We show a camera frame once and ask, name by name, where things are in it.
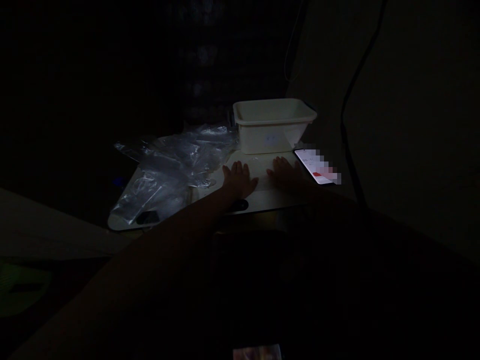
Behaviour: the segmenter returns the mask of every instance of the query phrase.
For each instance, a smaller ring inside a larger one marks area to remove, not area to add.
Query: cable
[[[381,2],[381,7],[380,7],[380,14],[378,15],[378,22],[376,25],[375,32],[373,33],[370,43],[368,44],[365,52],[363,53],[363,56],[361,57],[360,63],[356,67],[355,73],[353,74],[352,79],[350,80],[350,84],[348,85],[348,89],[345,93],[345,97],[343,98],[343,104],[341,106],[341,112],[340,112],[340,134],[341,134],[341,141],[343,145],[345,146],[345,158],[346,158],[346,163],[348,166],[348,170],[350,171],[350,176],[351,176],[351,181],[353,184],[353,190],[355,191],[355,196],[358,201],[358,205],[360,208],[363,210],[363,214],[365,216],[365,220],[367,221],[368,224],[372,223],[372,220],[370,218],[370,212],[369,212],[369,207],[367,205],[367,201],[365,199],[365,194],[362,189],[362,185],[360,183],[360,178],[357,173],[357,169],[355,168],[354,160],[352,158],[352,154],[350,153],[350,146],[349,146],[349,139],[347,136],[347,129],[345,127],[345,122],[344,122],[344,112],[345,108],[347,107],[347,103],[349,101],[350,95],[352,94],[352,90],[355,86],[355,82],[357,81],[360,71],[364,67],[365,61],[367,60],[370,52],[372,51],[372,48],[374,47],[375,41],[377,40],[377,37],[379,36],[380,33],[380,28],[382,27],[382,21],[384,19],[384,13],[385,13],[385,8],[387,6],[388,0],[382,0]]]
[[[300,8],[298,9],[298,14],[296,15],[295,25],[293,25],[293,29],[291,31],[290,41],[288,42],[288,47],[286,48],[285,54],[285,61],[283,62],[283,76],[285,76],[285,80],[289,83],[293,83],[296,78],[300,75],[302,71],[302,66],[304,65],[305,59],[305,51],[309,41],[310,29],[312,28],[312,20],[310,20],[308,24],[308,30],[306,31],[306,39],[305,39],[305,46],[303,47],[303,53],[301,55],[300,66],[298,67],[298,72],[295,76],[291,77],[290,79],[287,77],[287,57],[289,56],[290,45],[292,44],[292,39],[294,38],[295,28],[297,27],[297,22],[299,21],[300,11],[302,10],[302,5],[304,4],[304,0],[301,0]]]

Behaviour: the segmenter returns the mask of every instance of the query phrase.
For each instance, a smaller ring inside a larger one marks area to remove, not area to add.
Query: white plastic basin
[[[317,113],[295,98],[239,101],[233,104],[244,154],[292,151]]]

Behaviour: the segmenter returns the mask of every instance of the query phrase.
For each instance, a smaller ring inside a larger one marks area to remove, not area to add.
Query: clear plastic bag
[[[115,148],[139,162],[141,177],[127,186],[111,213],[132,224],[144,211],[155,210],[160,221],[188,204],[189,187],[215,184],[209,173],[239,149],[236,129],[224,124],[189,127],[181,134],[143,136]]]

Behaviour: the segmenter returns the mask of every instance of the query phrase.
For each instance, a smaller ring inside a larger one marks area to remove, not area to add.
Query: hand
[[[283,156],[274,158],[273,171],[267,169],[266,173],[276,186],[286,191],[295,190],[295,186],[304,180],[300,163],[295,161],[295,167],[292,167]]]
[[[240,161],[235,161],[231,166],[231,170],[223,165],[223,185],[222,187],[230,187],[238,194],[239,199],[245,199],[248,195],[254,192],[259,178],[256,177],[250,180],[250,170],[247,164],[242,166]]]

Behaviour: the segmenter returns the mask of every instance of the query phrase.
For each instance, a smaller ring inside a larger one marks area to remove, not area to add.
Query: black cable
[[[369,207],[367,205],[367,201],[365,200],[365,194],[362,189],[362,185],[360,183],[360,178],[357,173],[357,169],[355,168],[352,154],[350,153],[347,129],[345,128],[345,122],[344,122],[344,112],[345,112],[345,108],[347,107],[347,102],[349,101],[352,90],[355,86],[355,82],[357,81],[357,78],[360,75],[360,71],[364,67],[365,61],[367,60],[370,52],[372,51],[372,48],[374,47],[377,37],[379,36],[380,28],[382,27],[382,21],[384,19],[385,7],[387,6],[387,2],[388,0],[383,0],[381,2],[380,14],[378,16],[378,22],[376,25],[375,32],[373,33],[370,39],[370,43],[368,44],[365,52],[363,53],[360,63],[358,64],[355,70],[355,73],[353,74],[353,77],[350,80],[350,84],[348,85],[348,89],[346,91],[345,97],[343,98],[343,104],[341,106],[341,112],[340,112],[340,134],[341,134],[341,141],[345,146],[346,164],[348,166],[348,170],[350,171],[351,181],[353,184],[353,190],[355,191],[356,200],[358,201],[358,205],[360,206],[360,208],[363,210],[362,212],[365,216],[365,219],[368,221],[368,223],[371,223]]]

